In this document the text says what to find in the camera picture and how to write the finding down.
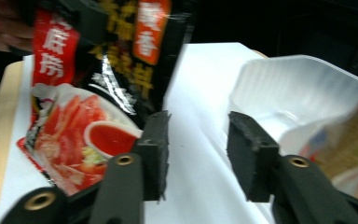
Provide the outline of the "red and black sauce packet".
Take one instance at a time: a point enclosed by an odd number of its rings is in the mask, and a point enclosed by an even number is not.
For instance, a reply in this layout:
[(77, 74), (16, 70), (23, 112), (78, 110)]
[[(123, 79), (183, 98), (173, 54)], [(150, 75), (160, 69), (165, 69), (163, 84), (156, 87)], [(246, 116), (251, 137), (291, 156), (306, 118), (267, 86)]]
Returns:
[(110, 157), (161, 111), (196, 0), (95, 0), (108, 14), (92, 44), (58, 12), (57, 0), (15, 0), (34, 29), (31, 125), (19, 147), (72, 196), (103, 179)]

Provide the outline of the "translucent plastic bin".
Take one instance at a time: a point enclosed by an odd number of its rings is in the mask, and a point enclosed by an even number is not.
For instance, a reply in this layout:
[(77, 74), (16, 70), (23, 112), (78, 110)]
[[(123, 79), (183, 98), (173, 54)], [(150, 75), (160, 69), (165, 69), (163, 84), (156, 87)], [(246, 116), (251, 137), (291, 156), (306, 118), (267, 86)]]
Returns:
[(321, 59), (295, 55), (245, 63), (228, 109), (255, 119), (282, 154), (297, 154), (322, 127), (357, 106), (357, 76)]

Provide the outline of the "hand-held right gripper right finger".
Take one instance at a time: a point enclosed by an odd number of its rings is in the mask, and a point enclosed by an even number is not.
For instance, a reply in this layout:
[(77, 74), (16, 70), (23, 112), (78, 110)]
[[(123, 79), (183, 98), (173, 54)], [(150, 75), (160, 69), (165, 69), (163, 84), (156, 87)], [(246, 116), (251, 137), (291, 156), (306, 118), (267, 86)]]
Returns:
[(248, 201), (267, 203), (279, 144), (252, 117), (234, 111), (228, 117), (227, 155), (232, 170)]

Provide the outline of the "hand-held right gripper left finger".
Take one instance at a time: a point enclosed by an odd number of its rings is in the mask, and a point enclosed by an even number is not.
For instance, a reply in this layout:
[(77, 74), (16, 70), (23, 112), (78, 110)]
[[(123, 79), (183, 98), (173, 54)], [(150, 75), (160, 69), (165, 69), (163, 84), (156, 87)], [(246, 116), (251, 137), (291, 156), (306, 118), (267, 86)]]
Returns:
[(143, 162), (145, 201), (165, 199), (169, 169), (169, 120), (167, 111), (151, 115), (146, 121), (141, 138), (131, 151)]

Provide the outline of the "gold sauce packet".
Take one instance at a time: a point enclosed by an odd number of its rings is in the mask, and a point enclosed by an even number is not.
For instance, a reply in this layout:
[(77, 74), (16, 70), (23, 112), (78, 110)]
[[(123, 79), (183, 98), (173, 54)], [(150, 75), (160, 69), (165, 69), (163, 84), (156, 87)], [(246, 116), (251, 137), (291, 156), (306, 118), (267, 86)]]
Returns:
[(358, 168), (358, 107), (324, 126), (299, 155), (315, 162), (330, 179)]

